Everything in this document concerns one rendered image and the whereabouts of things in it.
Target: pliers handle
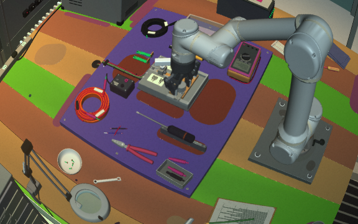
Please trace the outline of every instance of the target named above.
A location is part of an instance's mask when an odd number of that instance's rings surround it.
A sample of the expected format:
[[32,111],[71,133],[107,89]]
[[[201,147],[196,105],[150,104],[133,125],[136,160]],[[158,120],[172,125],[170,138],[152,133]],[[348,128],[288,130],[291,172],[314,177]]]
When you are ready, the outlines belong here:
[[153,164],[154,161],[139,154],[138,152],[143,152],[143,153],[146,153],[148,155],[151,155],[151,156],[157,156],[157,153],[156,152],[153,152],[153,151],[150,151],[150,150],[147,150],[147,149],[143,149],[141,147],[135,147],[135,146],[131,146],[130,144],[128,144],[127,148],[126,148],[126,151],[129,151],[130,153],[132,153],[133,155],[135,155],[136,157],[138,157],[139,159],[142,159],[143,161],[145,162],[148,162],[149,164]]

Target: green terminal block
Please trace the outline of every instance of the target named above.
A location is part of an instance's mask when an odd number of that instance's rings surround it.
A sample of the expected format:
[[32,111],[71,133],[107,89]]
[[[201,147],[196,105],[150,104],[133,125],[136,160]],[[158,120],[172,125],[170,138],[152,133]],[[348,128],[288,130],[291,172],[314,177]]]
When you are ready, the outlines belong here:
[[140,58],[138,56],[134,56],[134,59],[139,60],[139,61],[144,62],[144,63],[148,63],[150,61],[149,58],[146,60],[146,59],[142,59],[142,58]]
[[153,57],[153,55],[154,55],[154,52],[152,52],[151,54],[148,54],[148,53],[145,53],[145,52],[141,52],[140,50],[137,50],[136,53],[140,54],[140,55],[143,55],[143,56],[146,56],[146,57]]

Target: robotic arm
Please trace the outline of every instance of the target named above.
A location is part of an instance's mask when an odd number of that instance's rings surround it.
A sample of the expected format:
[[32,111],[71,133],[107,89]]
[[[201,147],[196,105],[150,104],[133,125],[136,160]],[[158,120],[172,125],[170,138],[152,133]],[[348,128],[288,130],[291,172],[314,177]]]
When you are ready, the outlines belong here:
[[296,18],[245,20],[231,19],[213,35],[199,31],[191,19],[181,19],[172,32],[172,74],[165,86],[176,93],[183,77],[187,86],[200,67],[195,56],[219,68],[234,57],[233,48],[242,41],[287,40],[285,61],[292,72],[290,96],[285,117],[278,127],[270,153],[283,164],[292,164],[314,133],[318,121],[310,121],[316,83],[323,75],[324,61],[333,44],[333,33],[320,17],[300,14]]

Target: metal wrench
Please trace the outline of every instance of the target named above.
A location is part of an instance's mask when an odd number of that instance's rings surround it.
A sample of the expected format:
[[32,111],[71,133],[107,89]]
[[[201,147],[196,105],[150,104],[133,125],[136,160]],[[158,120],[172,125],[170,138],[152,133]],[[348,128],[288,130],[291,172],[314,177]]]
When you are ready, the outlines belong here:
[[121,181],[121,178],[120,178],[120,177],[117,177],[117,178],[113,178],[113,179],[94,180],[93,182],[94,182],[95,184],[97,184],[97,183],[110,182],[110,181]]

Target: red-handled pliers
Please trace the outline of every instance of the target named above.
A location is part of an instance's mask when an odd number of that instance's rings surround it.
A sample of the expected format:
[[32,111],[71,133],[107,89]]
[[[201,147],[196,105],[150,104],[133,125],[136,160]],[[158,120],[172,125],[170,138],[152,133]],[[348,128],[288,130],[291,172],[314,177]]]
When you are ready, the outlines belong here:
[[144,157],[142,155],[140,155],[137,152],[143,152],[143,153],[146,153],[146,154],[151,155],[151,156],[157,156],[156,152],[153,152],[153,151],[150,151],[150,150],[147,150],[147,149],[143,149],[141,147],[131,146],[130,144],[125,145],[125,143],[123,143],[122,141],[118,141],[118,140],[115,140],[115,139],[112,139],[111,141],[114,142],[119,147],[126,148],[127,151],[129,151],[130,153],[132,153],[133,155],[135,155],[139,159],[142,159],[143,161],[148,162],[149,164],[153,164],[154,161],[151,160],[151,159],[148,159],[148,158],[146,158],[146,157]]

